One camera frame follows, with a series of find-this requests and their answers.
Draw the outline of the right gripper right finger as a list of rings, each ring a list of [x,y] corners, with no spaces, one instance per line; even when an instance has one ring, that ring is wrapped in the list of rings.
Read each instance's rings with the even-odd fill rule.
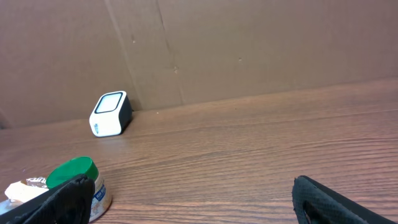
[[[299,224],[396,224],[305,175],[294,180],[292,203]]]

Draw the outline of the brown PanTree snack bag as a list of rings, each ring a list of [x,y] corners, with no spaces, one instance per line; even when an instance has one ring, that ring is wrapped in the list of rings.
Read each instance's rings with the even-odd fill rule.
[[[1,202],[1,215],[48,190],[45,177],[31,177],[10,184],[4,192],[7,200]]]

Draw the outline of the green lid jar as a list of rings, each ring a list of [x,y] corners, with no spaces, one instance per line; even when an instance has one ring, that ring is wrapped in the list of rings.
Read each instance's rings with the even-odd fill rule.
[[[100,174],[92,158],[73,158],[54,169],[46,180],[49,189],[62,186],[62,191],[83,204],[87,220],[91,223],[102,216],[110,207],[112,193],[108,183]]]

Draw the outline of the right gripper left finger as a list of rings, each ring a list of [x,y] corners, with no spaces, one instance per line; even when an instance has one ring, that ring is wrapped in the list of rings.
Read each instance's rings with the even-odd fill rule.
[[[1,215],[1,223],[6,224],[47,224],[73,223],[87,224],[83,204],[75,201],[62,191],[63,187],[50,189],[45,193]]]

